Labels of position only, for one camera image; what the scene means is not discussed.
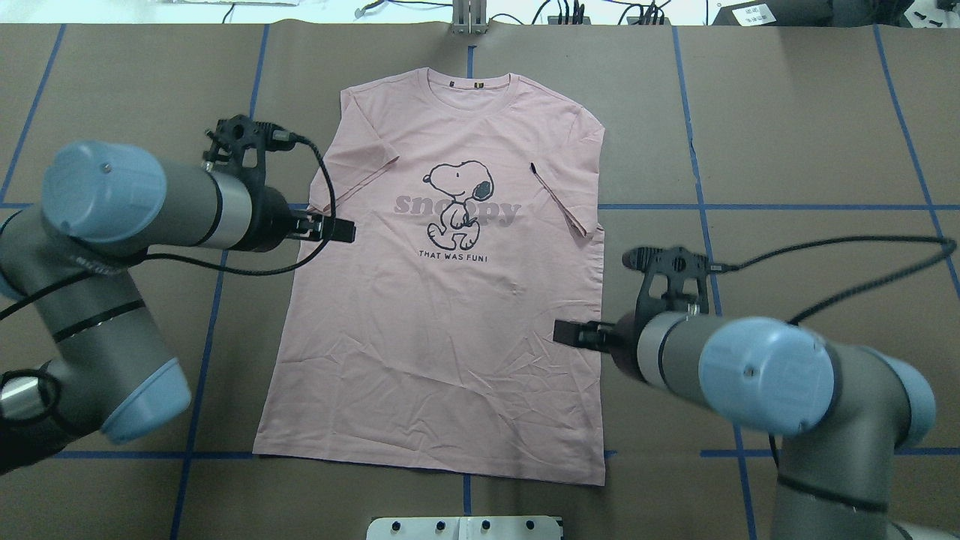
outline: t-shirt sleeve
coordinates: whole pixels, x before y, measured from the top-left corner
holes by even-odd
[[[586,109],[580,109],[566,141],[534,157],[531,170],[564,211],[566,220],[583,237],[597,228],[597,192],[600,147],[604,127]]]
[[[383,174],[399,156],[393,145],[376,132],[349,88],[340,93],[340,109],[337,134],[324,155],[338,203]],[[323,210],[329,207],[324,173],[319,169],[310,184],[310,206]]]

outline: pink t-shirt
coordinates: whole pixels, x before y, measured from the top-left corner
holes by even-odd
[[[296,273],[253,451],[603,485],[600,355],[550,339],[600,317],[603,126],[515,74],[422,68],[341,106],[356,242]]]

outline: white label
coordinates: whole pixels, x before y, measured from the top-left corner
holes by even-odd
[[[774,17],[766,4],[758,4],[749,8],[733,10],[733,16],[736,17],[736,21],[740,23],[740,26],[758,26],[777,22],[777,18]]]

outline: snoopy graphic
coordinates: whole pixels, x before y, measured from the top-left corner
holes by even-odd
[[[471,249],[480,237],[480,224],[470,215],[467,201],[481,202],[493,196],[493,177],[486,165],[477,160],[459,165],[441,163],[423,177],[425,184],[449,196],[451,201],[440,213],[440,223],[426,228],[430,241],[440,249]]]

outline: light blue cap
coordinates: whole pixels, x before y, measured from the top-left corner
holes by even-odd
[[[933,429],[933,424],[937,420],[937,400],[933,395],[933,389],[930,388],[930,383],[917,371],[917,368],[903,360],[889,357],[869,347],[860,347],[860,349],[886,362],[900,378],[903,389],[906,391],[906,399],[910,403],[910,430],[897,448],[916,446]]]
[[[0,225],[0,234],[3,234],[3,230],[7,227],[7,224],[10,223],[10,220],[12,220],[15,216],[16,214],[4,220],[3,225]],[[0,260],[2,259],[3,253],[0,252]],[[20,291],[16,290],[16,288],[7,281],[7,277],[4,276],[3,272],[0,272],[0,294],[17,302],[23,300],[24,298],[24,296],[20,294]]]
[[[176,358],[160,366],[107,417],[100,431],[124,444],[166,424],[190,405],[190,388]]]
[[[730,322],[700,354],[707,402],[731,422],[794,436],[812,430],[833,399],[834,374],[812,332],[764,317]]]
[[[57,152],[43,177],[43,215],[61,233],[115,242],[143,231],[163,206],[167,179],[149,152],[78,140]]]

